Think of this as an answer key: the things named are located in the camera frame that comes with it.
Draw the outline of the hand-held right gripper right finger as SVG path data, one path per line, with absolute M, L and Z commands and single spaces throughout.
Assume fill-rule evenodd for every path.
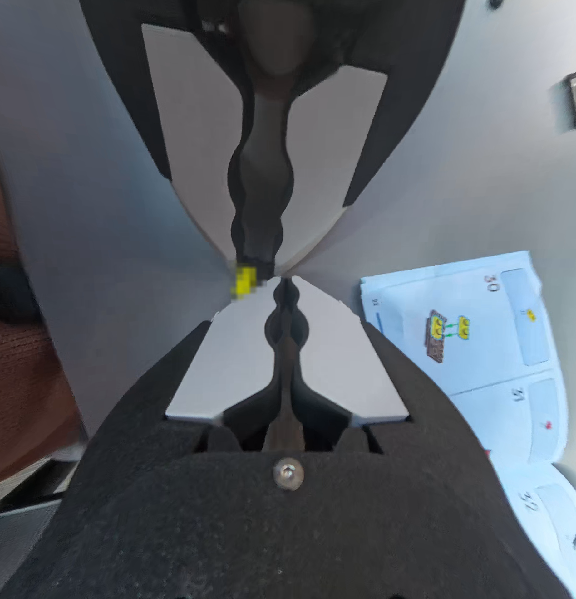
M 305 440 L 335 447 L 345 430 L 400 423 L 410 412 L 349 307 L 301 277 L 284 279 L 298 354 L 292 409 Z

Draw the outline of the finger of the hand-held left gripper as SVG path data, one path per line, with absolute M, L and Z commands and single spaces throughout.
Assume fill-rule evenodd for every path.
M 387 81 L 385 73 L 344 65 L 292 103 L 286 149 L 293 190 L 281 216 L 277 275 L 305 258 L 344 214 Z
M 243 134 L 248 78 L 221 32 L 142 25 L 171 183 L 187 214 L 229 263 L 238 261 L 229 168 Z

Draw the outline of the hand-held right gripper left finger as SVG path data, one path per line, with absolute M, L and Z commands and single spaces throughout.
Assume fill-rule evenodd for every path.
M 214 316 L 166 419 L 224 426 L 243 450 L 264 448 L 282 403 L 284 292 L 275 277 Z

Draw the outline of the grey desk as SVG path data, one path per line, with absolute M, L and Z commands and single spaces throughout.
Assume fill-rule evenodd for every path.
M 349 304 L 359 278 L 527 250 L 569 399 L 576 475 L 576 1 L 466 4 L 432 94 L 294 273 Z M 223 259 L 158 172 L 78 1 L 0 1 L 0 174 L 29 278 L 95 433 L 229 299 Z

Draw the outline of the light blue instruction booklet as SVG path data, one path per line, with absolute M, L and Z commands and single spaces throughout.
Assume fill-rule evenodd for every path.
M 360 279 L 366 320 L 449 397 L 540 555 L 576 598 L 569 407 L 528 251 Z

